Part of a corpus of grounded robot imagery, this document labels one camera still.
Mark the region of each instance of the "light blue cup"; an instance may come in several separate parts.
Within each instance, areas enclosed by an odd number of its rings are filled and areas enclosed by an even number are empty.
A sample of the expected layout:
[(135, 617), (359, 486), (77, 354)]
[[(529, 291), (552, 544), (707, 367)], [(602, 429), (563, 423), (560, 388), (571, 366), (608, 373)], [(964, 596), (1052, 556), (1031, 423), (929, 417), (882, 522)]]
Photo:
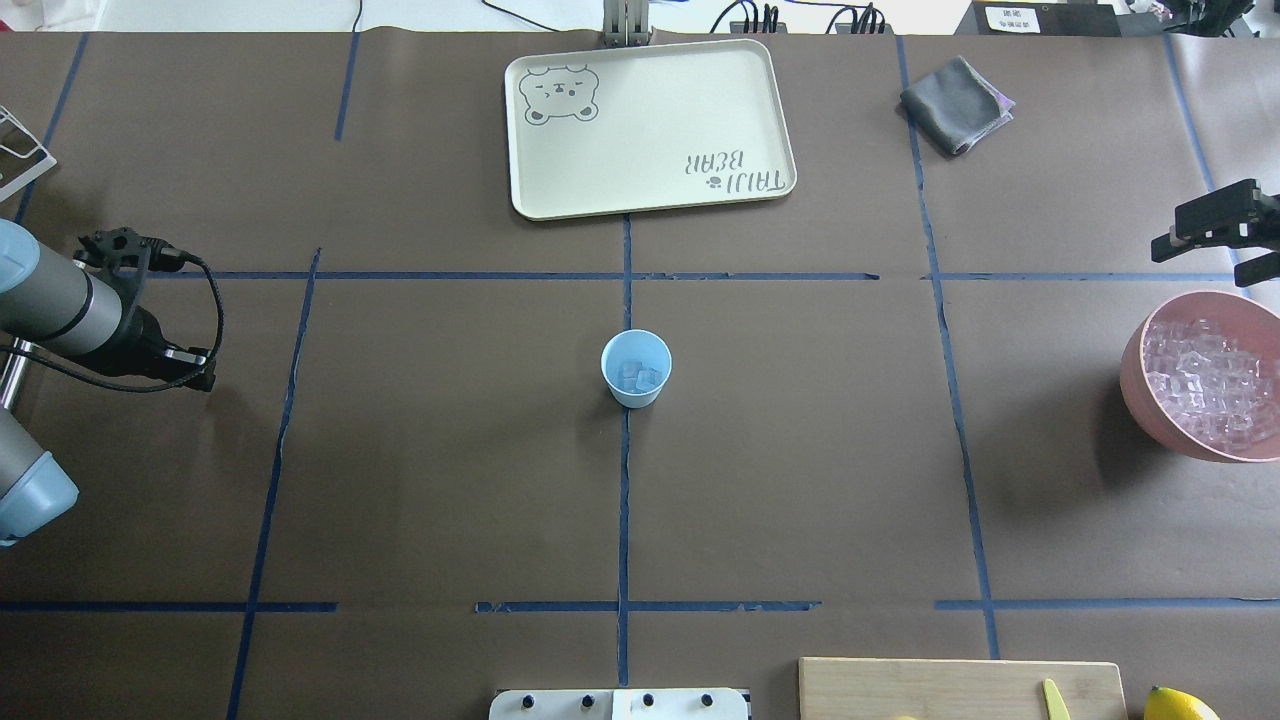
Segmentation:
[(623, 331), (604, 346), (600, 373), (625, 407), (644, 407), (671, 377), (671, 350), (649, 331)]

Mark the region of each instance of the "gray cloth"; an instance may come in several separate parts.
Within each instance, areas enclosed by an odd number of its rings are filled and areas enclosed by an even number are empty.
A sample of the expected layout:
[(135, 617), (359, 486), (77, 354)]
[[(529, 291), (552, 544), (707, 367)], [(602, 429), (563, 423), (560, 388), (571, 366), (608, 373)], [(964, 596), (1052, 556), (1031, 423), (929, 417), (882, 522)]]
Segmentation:
[(1014, 101), (956, 56), (902, 91), (902, 106), (929, 138), (952, 155), (973, 147), (1014, 119)]

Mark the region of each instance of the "yellow knife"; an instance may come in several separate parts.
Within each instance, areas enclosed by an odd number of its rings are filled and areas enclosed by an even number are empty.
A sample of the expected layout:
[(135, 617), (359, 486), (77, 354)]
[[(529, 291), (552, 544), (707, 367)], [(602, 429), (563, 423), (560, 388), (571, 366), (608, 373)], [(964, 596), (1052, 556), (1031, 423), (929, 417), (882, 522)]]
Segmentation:
[(1048, 708), (1048, 720), (1071, 720), (1066, 703), (1062, 702), (1062, 693), (1057, 692), (1057, 685), (1050, 679), (1044, 680), (1044, 707)]

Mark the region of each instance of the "white tray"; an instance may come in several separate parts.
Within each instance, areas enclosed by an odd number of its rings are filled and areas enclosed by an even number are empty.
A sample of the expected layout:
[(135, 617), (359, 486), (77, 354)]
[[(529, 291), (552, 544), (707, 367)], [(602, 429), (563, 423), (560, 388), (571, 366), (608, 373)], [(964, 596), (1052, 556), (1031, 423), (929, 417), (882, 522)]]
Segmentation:
[(781, 197), (796, 183), (769, 51), (754, 40), (507, 65), (511, 201), (534, 220)]

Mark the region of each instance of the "black cable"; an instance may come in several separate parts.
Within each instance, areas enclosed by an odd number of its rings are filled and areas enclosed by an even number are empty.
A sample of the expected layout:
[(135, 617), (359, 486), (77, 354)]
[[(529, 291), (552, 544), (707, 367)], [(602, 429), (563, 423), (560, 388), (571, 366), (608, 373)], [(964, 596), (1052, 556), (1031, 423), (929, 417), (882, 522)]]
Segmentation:
[(874, 3), (868, 3), (867, 8), (863, 10), (863, 19), (858, 23), (858, 35), (876, 35), (877, 17), (883, 20), (884, 13), (877, 10)]
[(760, 29), (756, 32), (778, 32), (778, 5), (764, 4), (764, 20), (760, 23)]
[(182, 258), (183, 258), (183, 260), (187, 260), (188, 263), (198, 265), (200, 269), (205, 272), (205, 277), (209, 279), (209, 287), (214, 292), (214, 307), (218, 309), (218, 332), (214, 334), (214, 346), (209, 350), (209, 356), (205, 360), (205, 364), (201, 365), (200, 368), (197, 368), (197, 369), (187, 373), (186, 375), (183, 375), (183, 377), (180, 377), (180, 378), (178, 378), (175, 380), (169, 380), (169, 382), (166, 382), (164, 384), (159, 384), (159, 386), (125, 386), (125, 384), (110, 383), (110, 382), (106, 382), (106, 380), (100, 380), (97, 378), (86, 375), (86, 374), (83, 374), (83, 373), (81, 373), (78, 370), (73, 370), (73, 369), (70, 369), (70, 368), (68, 368), (65, 365), (60, 365), (58, 363), (54, 363), (52, 360), (49, 360), (49, 359), (46, 359), (46, 357), (44, 357), (41, 355), (37, 355), (35, 352), (27, 352), (26, 350), (19, 350), (17, 347), (0, 346), (0, 352), (6, 352), (9, 355), (17, 355), (19, 357), (26, 357), (27, 360), (31, 360), (32, 363), (35, 363), (37, 365), (42, 365), (45, 368), (49, 368), (50, 370), (54, 370), (55, 373), (61, 373), (61, 374), (64, 374), (64, 375), (67, 375), (69, 378), (77, 379), (77, 380), (79, 380), (82, 383), (87, 383), (87, 384), (91, 384), (93, 387), (100, 387), (102, 389), (114, 389), (116, 392), (133, 392), (133, 393), (160, 392), (160, 391), (164, 391), (164, 389), (172, 389), (172, 388), (187, 384), (188, 382), (196, 379), (196, 377), (198, 377), (200, 374), (207, 372), (209, 368), (211, 368), (214, 365), (214, 360), (218, 359), (218, 351), (221, 350), (221, 347), (223, 347), (223, 329), (224, 329), (224, 327), (227, 324), (227, 314), (225, 314), (225, 310), (223, 309), (223, 295), (218, 291), (218, 281), (214, 279), (214, 272), (209, 268), (209, 265), (204, 260), (201, 260), (200, 258), (196, 258), (195, 255), (191, 255), (188, 252), (183, 252)]
[(730, 10), (732, 10), (739, 5), (742, 6), (742, 29), (748, 29), (751, 26), (751, 13), (746, 9), (746, 6), (750, 5), (753, 9), (755, 9), (755, 3), (753, 0), (733, 0), (723, 10), (721, 10), (719, 17), (716, 18), (714, 23), (712, 23), (712, 29), (707, 31), (708, 35), (714, 33), (716, 28), (719, 27), (721, 20), (724, 19), (724, 15), (727, 15)]
[(836, 14), (831, 15), (831, 22), (827, 23), (827, 29), (824, 29), (822, 32), (823, 35), (829, 35), (831, 33), (831, 28), (836, 27), (836, 20), (840, 19), (840, 15), (845, 14), (845, 10), (849, 10), (850, 13), (854, 14), (854, 19), (849, 20), (849, 29), (850, 29), (850, 32), (854, 31), (854, 26), (858, 24), (858, 8), (855, 8), (852, 5), (841, 5), (841, 8), (838, 10), (836, 10)]
[[(852, 20), (852, 23), (850, 23), (850, 31), (855, 32), (855, 33), (858, 32), (858, 10), (860, 8), (863, 8), (861, 5), (850, 5), (849, 3), (826, 3), (823, 0), (786, 0), (786, 1), (787, 3), (794, 3), (796, 5), (813, 5), (815, 8), (840, 8), (840, 10), (836, 13), (836, 17), (833, 17), (831, 19), (831, 24), (827, 26), (827, 33), (831, 32), (831, 28), (836, 27), (836, 18), (838, 18), (841, 15), (841, 13), (844, 13), (845, 10), (852, 10), (852, 13), (854, 13), (854, 20)], [(873, 29), (872, 32), (873, 33), (883, 33), (884, 32), (884, 27), (888, 24), (887, 18), (884, 17), (884, 13), (879, 12), (878, 9), (873, 9), (870, 6), (870, 3), (867, 4), (867, 9), (872, 9), (873, 10), (873, 14), (870, 17), (870, 24), (869, 24), (869, 27), (870, 28), (878, 28), (878, 29)]]
[(526, 23), (531, 24), (531, 26), (536, 26), (536, 27), (540, 27), (543, 29), (549, 29), (552, 32), (561, 32), (559, 29), (553, 28), (550, 26), (544, 26), (543, 23), (540, 23), (538, 20), (531, 20), (531, 19), (526, 18), (525, 15), (521, 15), (520, 13), (516, 13), (513, 10), (508, 10), (506, 8), (500, 8), (498, 5), (494, 5), (489, 0), (480, 0), (480, 4), (484, 5), (484, 6), (486, 6), (486, 8), (493, 8), (494, 10), (498, 10), (499, 13), (507, 13), (508, 15), (511, 15), (513, 18), (520, 18), (520, 19), (525, 20)]

